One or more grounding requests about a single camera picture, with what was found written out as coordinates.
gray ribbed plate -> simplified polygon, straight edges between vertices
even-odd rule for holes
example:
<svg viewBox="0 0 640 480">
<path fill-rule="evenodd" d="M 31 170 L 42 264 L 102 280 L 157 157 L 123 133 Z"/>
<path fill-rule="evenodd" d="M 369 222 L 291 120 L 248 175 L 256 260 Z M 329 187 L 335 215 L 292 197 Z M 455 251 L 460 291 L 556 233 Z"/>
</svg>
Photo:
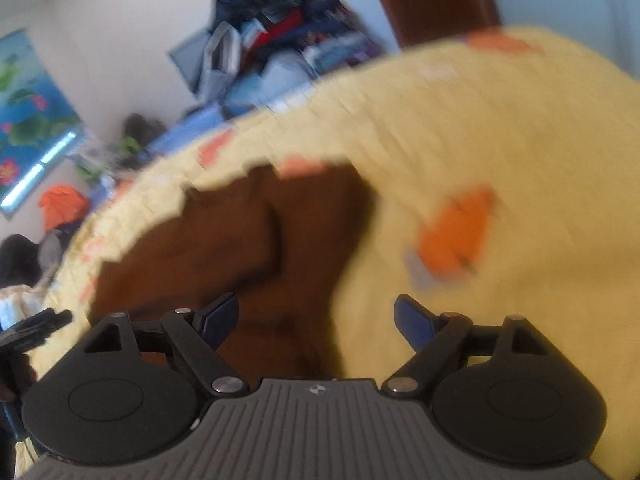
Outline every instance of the gray ribbed plate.
<svg viewBox="0 0 640 480">
<path fill-rule="evenodd" d="M 482 462 L 433 427 L 416 402 L 372 381 L 265 380 L 217 400 L 187 438 L 135 464 L 96 468 L 50 457 L 27 480 L 604 480 L 589 462 L 522 471 Z"/>
</svg>

lotus painting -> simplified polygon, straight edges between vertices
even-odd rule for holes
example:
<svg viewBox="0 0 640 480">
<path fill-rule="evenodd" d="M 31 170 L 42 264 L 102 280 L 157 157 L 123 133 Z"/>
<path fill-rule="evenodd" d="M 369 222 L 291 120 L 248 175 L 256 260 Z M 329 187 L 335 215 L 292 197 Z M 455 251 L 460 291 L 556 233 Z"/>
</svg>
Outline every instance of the lotus painting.
<svg viewBox="0 0 640 480">
<path fill-rule="evenodd" d="M 81 137 L 78 115 L 27 34 L 0 38 L 0 210 L 10 218 Z"/>
</svg>

yellow cloth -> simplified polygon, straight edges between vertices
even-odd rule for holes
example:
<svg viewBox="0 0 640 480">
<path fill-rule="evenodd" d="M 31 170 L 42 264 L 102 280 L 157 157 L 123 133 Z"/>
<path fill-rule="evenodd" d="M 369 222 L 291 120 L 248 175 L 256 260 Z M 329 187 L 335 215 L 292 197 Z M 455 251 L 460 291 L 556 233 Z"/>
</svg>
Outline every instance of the yellow cloth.
<svg viewBox="0 0 640 480">
<path fill-rule="evenodd" d="M 33 353 L 36 370 L 87 328 L 100 261 L 175 215 L 182 184 L 221 186 L 265 158 L 346 157 L 380 195 L 335 293 L 348 375 L 381 381 L 411 356 L 393 324 L 398 294 L 479 324 L 524 314 L 603 393 L 609 419 L 593 459 L 614 478 L 632 478 L 640 471 L 640 84 L 551 33 L 508 33 L 535 49 L 433 43 L 341 73 L 305 107 L 240 120 L 209 170 L 197 162 L 205 140 L 155 163 L 75 238 L 47 301 L 76 321 Z M 421 223 L 478 185 L 498 196 L 478 273 L 412 290 L 402 254 Z"/>
</svg>

light blue wall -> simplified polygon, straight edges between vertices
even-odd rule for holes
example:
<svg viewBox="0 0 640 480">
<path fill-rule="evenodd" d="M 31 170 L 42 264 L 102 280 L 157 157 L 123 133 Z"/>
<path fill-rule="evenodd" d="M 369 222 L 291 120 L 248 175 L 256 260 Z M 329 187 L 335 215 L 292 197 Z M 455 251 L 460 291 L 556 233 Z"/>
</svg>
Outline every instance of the light blue wall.
<svg viewBox="0 0 640 480">
<path fill-rule="evenodd" d="M 640 76 L 640 0 L 496 0 L 505 25 L 539 25 Z"/>
</svg>

pink flower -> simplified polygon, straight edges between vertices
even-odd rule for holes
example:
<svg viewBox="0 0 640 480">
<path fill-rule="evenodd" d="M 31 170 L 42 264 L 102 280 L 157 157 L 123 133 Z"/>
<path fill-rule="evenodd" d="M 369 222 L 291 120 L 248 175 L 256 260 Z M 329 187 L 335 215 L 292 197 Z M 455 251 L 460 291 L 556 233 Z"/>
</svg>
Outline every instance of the pink flower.
<svg viewBox="0 0 640 480">
<path fill-rule="evenodd" d="M 43 112 L 47 109 L 47 100 L 41 95 L 34 95 L 31 100 L 33 101 L 33 104 L 36 105 L 38 111 Z"/>
<path fill-rule="evenodd" d="M 0 164 L 0 185 L 10 186 L 15 182 L 18 173 L 20 173 L 20 168 L 18 168 L 15 160 L 8 158 Z"/>
</svg>

